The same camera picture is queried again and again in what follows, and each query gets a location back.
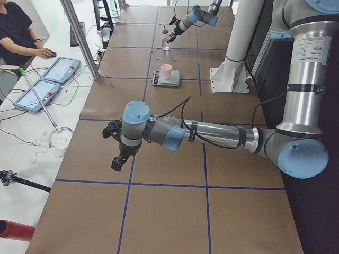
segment red object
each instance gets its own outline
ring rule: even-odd
[[[35,227],[16,223],[13,221],[0,220],[0,238],[8,238],[20,241],[31,241]]]

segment person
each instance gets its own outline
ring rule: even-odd
[[[6,64],[24,67],[34,56],[51,56],[53,51],[43,47],[32,23],[16,3],[0,0],[0,57]]]

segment warning label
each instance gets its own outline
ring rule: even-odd
[[[312,37],[294,42],[291,64],[301,62],[321,62],[327,65],[331,37]]]

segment glass bottle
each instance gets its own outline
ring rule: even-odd
[[[161,34],[162,34],[162,47],[163,47],[163,50],[169,50],[170,48],[170,45],[168,42],[168,40],[170,39],[169,36],[168,36],[168,30],[166,29],[166,26],[164,25],[164,28],[161,30]]]

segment keyboard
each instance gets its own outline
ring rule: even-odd
[[[83,30],[84,35],[86,35],[85,22],[79,21],[79,25],[81,27],[81,30]],[[75,47],[79,45],[78,41],[76,40],[75,33],[71,27],[69,28],[69,45],[71,47]]]

